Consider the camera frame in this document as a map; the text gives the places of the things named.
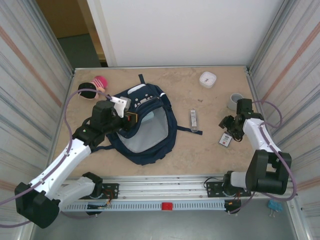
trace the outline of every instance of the small white cup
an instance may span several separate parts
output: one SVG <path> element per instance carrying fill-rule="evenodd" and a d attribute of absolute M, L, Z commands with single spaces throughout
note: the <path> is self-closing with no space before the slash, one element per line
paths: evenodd
<path fill-rule="evenodd" d="M 240 93 L 232 93 L 227 104 L 228 109 L 232 111 L 236 111 L 238 100 L 243 98 L 244 96 L 242 96 Z"/>

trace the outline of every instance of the navy blue backpack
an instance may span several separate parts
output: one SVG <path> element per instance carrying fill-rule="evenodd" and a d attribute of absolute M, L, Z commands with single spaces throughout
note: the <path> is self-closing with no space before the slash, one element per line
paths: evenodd
<path fill-rule="evenodd" d="M 94 152 L 116 149 L 138 165 L 153 164 L 170 153 L 176 143 L 177 130 L 191 132 L 190 128 L 178 126 L 167 95 L 158 87 L 145 83 L 114 95 L 131 99 L 129 112 L 138 114 L 137 124 L 130 130 L 107 134 L 110 146 L 98 146 Z M 202 135 L 202 131 L 193 132 Z"/>

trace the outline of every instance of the white panel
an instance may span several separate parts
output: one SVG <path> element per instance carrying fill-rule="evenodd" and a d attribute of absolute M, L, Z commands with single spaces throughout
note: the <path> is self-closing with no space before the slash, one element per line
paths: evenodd
<path fill-rule="evenodd" d="M 248 65 L 283 0 L 87 0 L 110 67 Z"/>

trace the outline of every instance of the corrugated metal panel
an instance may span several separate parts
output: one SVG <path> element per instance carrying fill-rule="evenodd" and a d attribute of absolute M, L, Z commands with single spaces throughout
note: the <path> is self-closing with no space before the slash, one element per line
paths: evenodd
<path fill-rule="evenodd" d="M 0 3 L 0 201 L 46 167 L 72 77 L 57 39 L 33 1 Z M 0 207 L 0 223 L 22 217 L 15 202 Z M 0 228 L 0 239 L 20 229 Z"/>
<path fill-rule="evenodd" d="M 283 125 L 271 129 L 275 143 L 293 158 L 303 212 L 320 238 L 320 1 L 296 0 L 279 22 L 260 62 L 251 66 L 257 97 L 277 105 Z M 279 116 L 267 104 L 265 118 Z"/>

